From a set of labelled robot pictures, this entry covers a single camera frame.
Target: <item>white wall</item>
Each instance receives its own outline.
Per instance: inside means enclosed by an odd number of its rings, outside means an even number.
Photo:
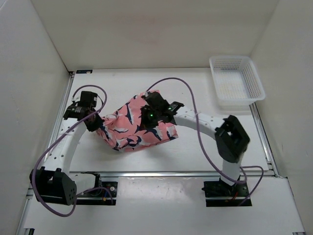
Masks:
[[[313,234],[313,1],[280,0],[252,59],[267,94],[257,106],[271,148]]]
[[[208,67],[250,55],[278,0],[32,0],[69,70]]]
[[[68,73],[29,0],[0,0],[0,234],[15,233]]]

